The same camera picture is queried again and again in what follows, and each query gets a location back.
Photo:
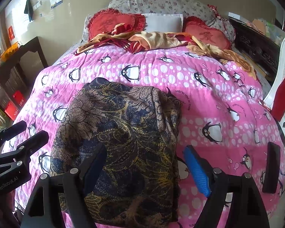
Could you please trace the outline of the gold and red blanket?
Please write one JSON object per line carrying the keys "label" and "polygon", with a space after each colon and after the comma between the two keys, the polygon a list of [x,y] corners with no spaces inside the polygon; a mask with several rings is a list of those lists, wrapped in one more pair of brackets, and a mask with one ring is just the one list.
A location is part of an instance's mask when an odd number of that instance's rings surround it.
{"label": "gold and red blanket", "polygon": [[141,51],[186,46],[189,52],[198,56],[208,56],[217,59],[222,64],[233,61],[248,76],[256,79],[256,71],[253,65],[238,55],[238,53],[230,49],[221,49],[215,45],[204,43],[186,32],[135,32],[131,25],[121,23],[117,24],[110,32],[100,33],[87,43],[79,46],[76,54],[81,54],[104,45],[114,45],[123,48],[131,54]]}

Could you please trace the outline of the yellow basket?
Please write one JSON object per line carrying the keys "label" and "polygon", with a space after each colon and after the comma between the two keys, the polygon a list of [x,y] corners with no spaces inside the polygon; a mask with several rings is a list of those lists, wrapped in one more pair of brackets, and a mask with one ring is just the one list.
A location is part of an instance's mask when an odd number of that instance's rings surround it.
{"label": "yellow basket", "polygon": [[0,59],[5,62],[6,60],[8,60],[11,56],[13,56],[13,54],[15,52],[18,51],[18,49],[20,48],[20,44],[19,42],[14,43],[13,45],[11,45],[5,52],[3,52],[0,56]]}

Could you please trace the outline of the black phone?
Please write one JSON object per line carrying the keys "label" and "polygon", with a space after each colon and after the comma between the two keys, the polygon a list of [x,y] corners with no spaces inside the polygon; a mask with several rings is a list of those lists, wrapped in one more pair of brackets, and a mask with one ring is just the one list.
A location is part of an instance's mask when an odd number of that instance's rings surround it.
{"label": "black phone", "polygon": [[275,194],[279,180],[279,166],[281,162],[281,148],[269,142],[267,146],[267,163],[265,176],[263,177],[262,192]]}

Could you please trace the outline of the red paper bag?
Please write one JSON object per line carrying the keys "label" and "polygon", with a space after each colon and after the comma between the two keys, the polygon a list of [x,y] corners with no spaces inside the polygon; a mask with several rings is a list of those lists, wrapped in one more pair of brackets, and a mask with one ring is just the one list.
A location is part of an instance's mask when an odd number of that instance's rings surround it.
{"label": "red paper bag", "polygon": [[[25,103],[25,98],[22,94],[21,91],[17,90],[14,94],[13,94],[13,98],[16,101],[16,104],[19,105],[20,107],[23,107],[24,103]],[[13,104],[11,101],[9,101],[6,105],[6,108],[4,110],[4,112],[7,114],[7,116],[14,121],[19,113],[20,109],[18,109],[18,107]]]}

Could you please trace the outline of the red heart pillow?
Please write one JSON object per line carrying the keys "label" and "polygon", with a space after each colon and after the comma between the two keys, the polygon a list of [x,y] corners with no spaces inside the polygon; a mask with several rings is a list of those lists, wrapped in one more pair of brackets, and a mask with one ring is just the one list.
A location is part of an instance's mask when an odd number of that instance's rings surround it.
{"label": "red heart pillow", "polygon": [[100,10],[88,21],[88,39],[91,40],[103,32],[110,32],[121,23],[131,25],[135,31],[142,31],[146,25],[146,18],[142,14],[122,13],[113,8]]}
{"label": "red heart pillow", "polygon": [[220,49],[231,49],[231,42],[222,31],[207,26],[198,17],[186,17],[184,19],[183,32],[194,36],[205,44],[211,44]]}

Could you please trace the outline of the dark carved wooden cabinet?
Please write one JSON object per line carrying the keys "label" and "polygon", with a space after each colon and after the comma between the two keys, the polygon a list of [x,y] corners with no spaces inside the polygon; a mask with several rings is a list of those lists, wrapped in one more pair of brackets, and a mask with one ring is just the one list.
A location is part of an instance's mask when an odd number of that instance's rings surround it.
{"label": "dark carved wooden cabinet", "polygon": [[229,18],[235,29],[235,46],[247,54],[265,73],[265,78],[272,84],[279,65],[279,46],[269,38],[247,26],[243,22]]}

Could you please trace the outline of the dark floral patterned garment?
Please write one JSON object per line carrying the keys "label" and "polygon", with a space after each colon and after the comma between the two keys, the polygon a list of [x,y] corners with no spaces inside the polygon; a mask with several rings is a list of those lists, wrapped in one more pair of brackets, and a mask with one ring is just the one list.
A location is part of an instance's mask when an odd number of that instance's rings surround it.
{"label": "dark floral patterned garment", "polygon": [[59,125],[50,174],[80,166],[104,146],[106,162],[85,198],[92,218],[120,227],[167,227],[177,220],[181,106],[169,89],[94,79]]}

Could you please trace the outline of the white small pillow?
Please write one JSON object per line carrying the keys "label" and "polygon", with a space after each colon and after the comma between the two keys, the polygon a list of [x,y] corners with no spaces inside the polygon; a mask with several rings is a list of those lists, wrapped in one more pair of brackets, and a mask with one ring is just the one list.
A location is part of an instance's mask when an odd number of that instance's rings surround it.
{"label": "white small pillow", "polygon": [[145,13],[144,31],[146,32],[182,32],[183,14]]}

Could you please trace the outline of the floral bed pillow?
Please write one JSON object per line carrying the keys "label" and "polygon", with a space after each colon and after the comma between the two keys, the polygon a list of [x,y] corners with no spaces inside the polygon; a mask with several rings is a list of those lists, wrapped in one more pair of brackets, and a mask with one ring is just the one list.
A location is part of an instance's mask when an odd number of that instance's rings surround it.
{"label": "floral bed pillow", "polygon": [[222,31],[231,43],[235,41],[233,26],[221,17],[217,7],[196,0],[112,0],[108,8],[123,13],[183,14],[184,17],[198,17],[207,26]]}

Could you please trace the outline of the pink penguin blanket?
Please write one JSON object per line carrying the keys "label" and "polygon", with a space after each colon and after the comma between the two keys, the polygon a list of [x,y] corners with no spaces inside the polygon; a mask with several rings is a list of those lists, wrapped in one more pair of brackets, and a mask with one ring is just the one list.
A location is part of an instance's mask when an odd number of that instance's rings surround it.
{"label": "pink penguin blanket", "polygon": [[167,227],[193,227],[206,203],[184,160],[187,145],[227,174],[249,172],[257,188],[262,189],[267,146],[269,142],[277,144],[281,163],[276,193],[261,194],[268,217],[273,216],[285,187],[285,149],[274,118],[259,103],[263,97],[260,82],[233,61],[222,64],[184,46],[137,54],[103,46],[81,54],[67,53],[42,70],[16,118],[28,127],[3,148],[4,152],[12,151],[41,130],[49,134],[48,143],[31,156],[31,180],[15,191],[18,208],[25,209],[39,176],[50,174],[51,150],[59,125],[78,91],[96,78],[169,89],[182,104],[176,148],[177,220]]}

